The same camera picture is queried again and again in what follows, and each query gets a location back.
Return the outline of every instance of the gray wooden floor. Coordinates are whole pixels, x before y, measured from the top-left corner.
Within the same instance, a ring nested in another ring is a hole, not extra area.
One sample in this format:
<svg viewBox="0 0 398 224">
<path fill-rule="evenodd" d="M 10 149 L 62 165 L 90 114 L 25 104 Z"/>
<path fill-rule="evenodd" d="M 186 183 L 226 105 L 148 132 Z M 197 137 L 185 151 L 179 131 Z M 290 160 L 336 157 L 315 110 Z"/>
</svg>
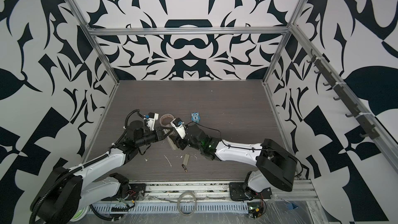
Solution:
<svg viewBox="0 0 398 224">
<path fill-rule="evenodd" d="M 121 81 L 89 159 L 102 155 L 120 137 L 126 115 L 136 108 L 141 114 L 156 112 L 159 117 L 171 113 L 185 123 L 191 121 L 191 112 L 199 112 L 200 124 L 220 130 L 223 139 L 254 144 L 271 138 L 283 146 L 260 80 Z M 134 114 L 129 122 L 138 119 Z M 215 131 L 203 130 L 218 137 Z M 191 155 L 188 172 L 181 166 L 185 153 Z M 160 141 L 152 144 L 143 156 L 138 154 L 109 173 L 118 172 L 130 180 L 145 181 L 234 180 L 244 179 L 253 170 L 257 168 L 244 163 L 209 161 L 190 147 L 174 151 L 167 141 Z"/>
</svg>

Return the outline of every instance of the blue owl figurine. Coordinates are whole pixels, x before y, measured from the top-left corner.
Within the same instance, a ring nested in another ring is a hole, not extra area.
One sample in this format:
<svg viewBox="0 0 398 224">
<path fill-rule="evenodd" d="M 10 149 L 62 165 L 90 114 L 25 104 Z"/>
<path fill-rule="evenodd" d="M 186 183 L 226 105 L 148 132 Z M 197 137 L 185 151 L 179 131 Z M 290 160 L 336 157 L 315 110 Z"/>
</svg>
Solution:
<svg viewBox="0 0 398 224">
<path fill-rule="evenodd" d="M 198 112 L 192 112 L 191 113 L 191 120 L 195 123 L 199 123 L 200 117 Z"/>
</svg>

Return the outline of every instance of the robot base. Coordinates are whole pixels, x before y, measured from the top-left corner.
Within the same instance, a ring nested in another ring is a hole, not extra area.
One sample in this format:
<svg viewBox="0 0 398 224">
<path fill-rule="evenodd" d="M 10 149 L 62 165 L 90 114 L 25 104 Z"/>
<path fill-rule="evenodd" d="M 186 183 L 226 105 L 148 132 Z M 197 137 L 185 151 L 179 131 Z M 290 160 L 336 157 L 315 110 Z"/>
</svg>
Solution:
<svg viewBox="0 0 398 224">
<path fill-rule="evenodd" d="M 243 183 L 229 183 L 229 196 L 232 201 L 250 201 L 255 198 L 271 199 L 272 191 L 271 188 L 265 188 L 261 192 L 255 192 L 248 185 L 248 179 L 251 175 L 249 172 L 246 176 L 246 180 Z"/>
</svg>

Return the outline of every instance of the white debris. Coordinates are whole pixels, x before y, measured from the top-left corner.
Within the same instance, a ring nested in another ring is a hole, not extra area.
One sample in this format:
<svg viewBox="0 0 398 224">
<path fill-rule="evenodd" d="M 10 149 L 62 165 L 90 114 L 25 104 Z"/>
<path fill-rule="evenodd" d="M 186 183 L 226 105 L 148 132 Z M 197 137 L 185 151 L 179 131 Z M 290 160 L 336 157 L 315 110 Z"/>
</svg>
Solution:
<svg viewBox="0 0 398 224">
<path fill-rule="evenodd" d="M 167 162 L 169 162 L 170 168 L 171 168 L 171 167 L 172 167 L 172 164 L 170 163 L 169 159 L 166 157 L 166 155 L 163 155 L 163 156 L 167 159 Z"/>
</svg>

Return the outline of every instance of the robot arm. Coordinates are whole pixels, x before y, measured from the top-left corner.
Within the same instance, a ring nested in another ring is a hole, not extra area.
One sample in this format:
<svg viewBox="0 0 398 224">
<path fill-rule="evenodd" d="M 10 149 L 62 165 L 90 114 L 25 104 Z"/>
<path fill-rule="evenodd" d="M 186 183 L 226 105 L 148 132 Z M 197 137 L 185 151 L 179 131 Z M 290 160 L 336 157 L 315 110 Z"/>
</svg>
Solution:
<svg viewBox="0 0 398 224">
<path fill-rule="evenodd" d="M 210 160 L 237 161 L 256 166 L 259 170 L 246 177 L 244 191 L 251 198 L 271 185 L 292 191 L 297 158 L 271 139 L 263 143 L 240 144 L 207 136 L 197 124 L 185 126 L 181 119 L 171 123 L 179 134 L 174 138 L 176 146 L 182 150 L 186 146 L 195 148 Z"/>
<path fill-rule="evenodd" d="M 239 144 L 206 135 L 196 124 L 184 125 L 180 119 L 171 122 L 172 127 L 154 127 L 157 113 L 140 117 L 142 121 L 132 121 L 118 142 L 112 144 L 103 155 L 70 169 L 55 168 L 31 205 L 32 216 L 29 223 L 35 222 L 36 215 L 47 223 L 67 223 L 77 210 L 106 197 L 117 195 L 125 198 L 129 180 L 114 173 L 102 181 L 93 182 L 110 170 L 129 162 L 140 147 L 161 141 L 173 131 L 178 133 L 172 140 L 184 150 L 187 146 L 197 149 L 210 160 L 232 160 L 256 166 L 259 170 L 249 172 L 243 184 L 248 198 L 271 185 L 284 191 L 291 191 L 297 159 L 276 142 L 265 139 L 263 143 Z M 163 129 L 170 131 L 164 134 Z"/>
<path fill-rule="evenodd" d="M 164 134 L 163 129 L 171 128 L 155 128 L 158 116 L 157 113 L 149 113 L 142 116 L 144 122 L 131 122 L 120 138 L 121 142 L 112 144 L 103 155 L 69 169 L 55 168 L 31 204 L 29 223 L 35 222 L 36 215 L 47 223 L 67 223 L 77 210 L 103 198 L 114 195 L 126 197 L 129 180 L 120 174 L 114 173 L 102 181 L 93 181 L 132 160 L 141 153 L 141 146 L 165 139 L 173 130 Z"/>
</svg>

